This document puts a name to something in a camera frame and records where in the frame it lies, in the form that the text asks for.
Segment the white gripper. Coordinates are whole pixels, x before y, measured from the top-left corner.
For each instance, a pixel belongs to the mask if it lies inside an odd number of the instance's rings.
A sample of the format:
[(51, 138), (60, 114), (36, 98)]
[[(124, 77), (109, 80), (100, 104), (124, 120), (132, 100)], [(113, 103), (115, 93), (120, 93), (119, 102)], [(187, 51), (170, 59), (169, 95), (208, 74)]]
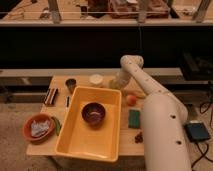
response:
[(124, 69), (120, 69), (116, 76), (109, 82), (109, 87), (112, 89), (122, 89), (130, 82), (131, 75)]

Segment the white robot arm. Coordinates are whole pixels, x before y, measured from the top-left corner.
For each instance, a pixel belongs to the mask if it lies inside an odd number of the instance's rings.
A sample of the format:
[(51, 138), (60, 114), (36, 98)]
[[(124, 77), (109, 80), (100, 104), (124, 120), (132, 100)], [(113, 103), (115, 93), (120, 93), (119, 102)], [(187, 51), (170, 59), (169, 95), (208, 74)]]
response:
[(188, 111), (167, 88), (143, 70), (139, 55), (124, 55), (113, 83), (118, 89), (133, 78), (146, 93), (140, 121), (147, 171), (192, 171), (183, 133)]

